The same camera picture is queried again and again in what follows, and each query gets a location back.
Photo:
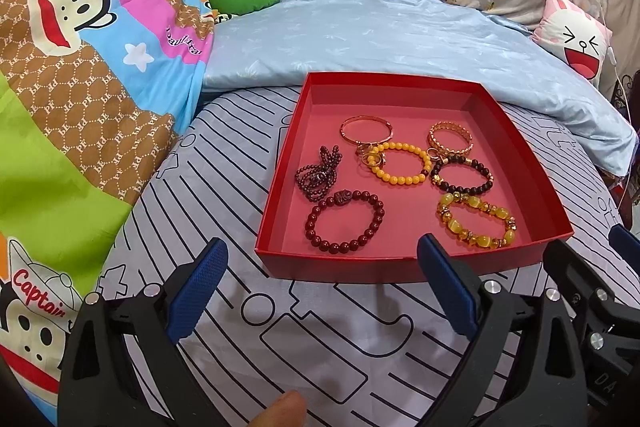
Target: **finger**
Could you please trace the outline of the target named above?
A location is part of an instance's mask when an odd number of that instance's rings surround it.
[[[289,391],[256,416],[247,427],[302,427],[306,402],[298,391]]]

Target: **red box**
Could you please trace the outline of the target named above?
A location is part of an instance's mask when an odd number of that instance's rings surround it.
[[[342,139],[340,124],[368,114],[393,125],[393,141],[427,149],[431,126],[442,120],[463,125],[473,136],[469,157],[494,175],[494,187],[482,199],[506,207],[516,218],[516,239],[509,248],[483,250],[457,240],[436,215],[443,192],[430,181],[420,185],[390,185],[374,176]],[[386,126],[361,121],[347,131],[360,140],[386,136]],[[437,138],[450,148],[465,142],[452,132]],[[356,252],[331,255],[313,248],[305,238],[306,216],[314,206],[297,188],[296,170],[319,162],[318,151],[335,144],[343,154],[336,190],[368,190],[385,203],[384,221],[369,243]],[[418,174],[419,159],[388,151],[385,171]],[[444,166],[440,175],[456,185],[486,181],[477,171]],[[504,223],[464,204],[451,207],[454,217],[474,233],[502,237]],[[328,208],[316,231],[330,243],[357,238],[372,217],[370,205],[352,201]],[[418,239],[431,232],[451,256],[468,262],[478,274],[539,263],[547,243],[567,239],[574,230],[555,189],[529,145],[497,102],[473,82],[384,73],[310,73],[290,122],[273,184],[262,216],[255,251],[274,277],[315,282],[398,283],[424,281],[416,259]]]

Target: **yellow cat's eye bracelet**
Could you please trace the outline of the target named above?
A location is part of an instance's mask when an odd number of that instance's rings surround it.
[[[504,221],[506,231],[502,237],[489,237],[488,235],[476,235],[463,228],[457,219],[453,218],[449,205],[451,203],[465,203],[471,208],[476,208],[485,214],[495,216],[498,219]],[[460,192],[454,192],[453,194],[444,194],[440,198],[438,204],[438,216],[442,222],[447,225],[447,228],[458,236],[460,241],[465,241],[469,245],[478,246],[481,248],[500,248],[508,247],[516,237],[516,220],[506,208],[489,204],[486,201],[482,201],[477,196],[469,196],[468,194],[461,194]]]
[[[382,163],[382,153],[386,150],[407,151],[413,153],[423,161],[424,168],[415,176],[392,176],[380,168],[380,164]],[[431,171],[431,159],[429,158],[427,151],[423,151],[419,147],[409,145],[408,143],[384,142],[378,144],[369,150],[364,161],[373,174],[383,182],[391,183],[392,185],[420,184],[429,177],[429,172]]]

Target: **gold bracelet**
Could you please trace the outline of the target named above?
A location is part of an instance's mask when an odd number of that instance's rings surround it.
[[[504,236],[498,238],[489,237],[488,235],[476,235],[471,232],[471,230],[464,229],[462,225],[453,218],[449,210],[451,203],[465,203],[471,208],[476,208],[485,214],[503,220],[506,228]],[[437,214],[447,228],[458,236],[460,241],[465,241],[471,246],[477,245],[481,248],[508,247],[516,237],[516,220],[511,216],[509,211],[506,208],[497,207],[494,204],[482,201],[477,196],[469,196],[468,194],[461,194],[460,192],[444,194],[443,197],[440,198],[440,203],[438,203]]]
[[[380,168],[380,164],[383,164],[383,153],[388,149],[407,151],[417,155],[423,161],[424,168],[415,176],[392,176]],[[372,147],[365,156],[367,157],[366,165],[371,169],[371,172],[373,172],[373,174],[383,182],[391,183],[392,185],[417,185],[418,183],[425,181],[429,177],[429,172],[431,171],[431,159],[429,158],[427,151],[423,151],[419,147],[409,145],[408,143],[384,142]]]
[[[462,136],[468,142],[469,146],[459,150],[449,149],[447,147],[444,147],[444,145],[440,143],[438,140],[436,140],[436,137],[435,137],[435,132],[439,131],[440,129],[447,129],[460,134],[460,136]],[[429,130],[429,137],[428,137],[429,145],[431,145],[431,147],[433,147],[438,152],[438,155],[442,157],[450,156],[452,154],[456,154],[459,156],[467,156],[471,152],[471,149],[473,149],[474,147],[472,140],[473,139],[471,137],[471,133],[469,133],[469,131],[466,130],[461,125],[458,125],[457,123],[454,123],[454,122],[449,122],[449,121],[438,122],[433,124],[431,126],[431,129]]]

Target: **rose gold bangle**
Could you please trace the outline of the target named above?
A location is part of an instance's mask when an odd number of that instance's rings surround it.
[[[469,146],[459,150],[449,149],[448,147],[444,147],[442,143],[436,140],[436,137],[434,135],[436,131],[439,131],[441,129],[447,129],[457,134],[460,134],[460,136],[462,136],[466,140],[466,142],[468,142]],[[438,122],[432,125],[429,131],[428,141],[429,141],[429,145],[431,145],[431,147],[433,147],[440,156],[449,156],[452,154],[457,154],[459,156],[467,156],[471,152],[471,149],[473,149],[474,147],[472,143],[471,133],[469,133],[469,131],[466,130],[461,125],[458,125],[457,123],[449,122],[449,121]]]
[[[348,124],[353,123],[355,121],[359,121],[359,120],[371,120],[371,121],[376,121],[376,122],[380,122],[383,123],[384,125],[386,125],[386,128],[388,128],[389,130],[389,136],[387,136],[386,138],[383,138],[382,140],[374,140],[371,142],[363,142],[360,140],[354,140],[353,138],[349,138],[346,133],[344,132],[344,128],[348,126]],[[361,114],[359,116],[352,116],[351,118],[347,118],[347,120],[345,120],[344,122],[342,122],[341,126],[340,126],[340,135],[347,140],[347,142],[357,146],[357,147],[361,147],[362,145],[376,145],[378,143],[384,143],[386,141],[391,140],[394,137],[394,128],[391,126],[390,123],[388,123],[388,121],[384,120],[383,118],[380,118],[378,116],[367,116],[365,114]]]

